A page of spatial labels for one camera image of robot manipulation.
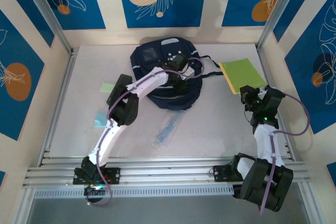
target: clear plastic bag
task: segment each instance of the clear plastic bag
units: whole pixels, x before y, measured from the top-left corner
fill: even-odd
[[[167,111],[166,116],[159,128],[157,135],[154,138],[153,144],[159,149],[166,148],[168,143],[174,136],[174,133],[179,126],[183,116],[185,114],[184,110],[179,111]]]

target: sticky note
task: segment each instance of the sticky note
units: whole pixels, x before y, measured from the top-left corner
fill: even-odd
[[[266,86],[266,82],[249,59],[222,62],[219,66],[233,94],[238,94],[239,88],[245,85],[253,88]]]
[[[106,92],[106,93],[111,93],[114,86],[115,86],[114,84],[103,83],[103,85],[100,88],[100,91],[101,92]]]
[[[106,114],[107,112],[98,112],[96,114],[96,119],[94,121],[95,127],[101,128],[106,126],[107,124]]]

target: yellow notebook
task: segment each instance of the yellow notebook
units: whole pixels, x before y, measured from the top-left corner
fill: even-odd
[[[233,94],[239,93],[239,88],[245,85],[253,88],[267,85],[249,59],[221,62],[219,66]]]

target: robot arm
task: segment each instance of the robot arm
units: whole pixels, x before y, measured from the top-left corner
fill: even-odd
[[[101,176],[97,162],[104,177],[114,176],[113,171],[104,167],[120,134],[137,118],[139,101],[166,83],[181,89],[186,84],[186,78],[198,77],[193,76],[194,69],[187,63],[188,59],[177,54],[173,60],[154,67],[150,73],[134,83],[131,76],[122,74],[119,77],[107,100],[107,125],[92,152],[83,159],[81,167],[75,169],[74,185],[99,184]]]
[[[253,112],[250,124],[257,141],[258,157],[239,153],[229,164],[214,166],[215,181],[243,182],[234,186],[235,198],[262,206],[266,194],[265,208],[272,211],[280,210],[293,180],[293,171],[285,168],[277,134],[274,134],[279,129],[275,116],[284,97],[285,94],[270,86],[262,89],[249,86],[240,88],[240,99],[245,105],[245,111]],[[270,177],[272,180],[267,191]]]

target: cream wall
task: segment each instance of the cream wall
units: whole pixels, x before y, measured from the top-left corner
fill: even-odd
[[[0,223],[9,223],[20,200],[18,192],[27,168],[36,166],[67,54],[57,39],[51,48],[48,47],[16,0],[0,0],[0,9],[45,64],[19,140],[0,133],[0,170],[6,172],[0,188]]]
[[[287,69],[285,56],[325,2],[326,0],[306,0],[280,42],[277,43],[271,35],[261,51],[277,88],[296,97],[298,93]],[[305,128],[307,119],[297,102],[289,98],[284,99],[281,111],[290,131],[300,132]],[[308,166],[327,223],[335,223],[336,220],[336,188],[326,168],[327,164],[336,161],[335,133],[336,124],[315,135],[310,129],[305,135],[295,138],[296,148]]]
[[[106,30],[67,30],[73,47],[80,45],[139,44],[168,36],[181,36],[197,44],[256,43],[259,27],[222,27],[228,0],[204,0],[201,26],[195,28],[128,29],[121,0],[97,0]]]

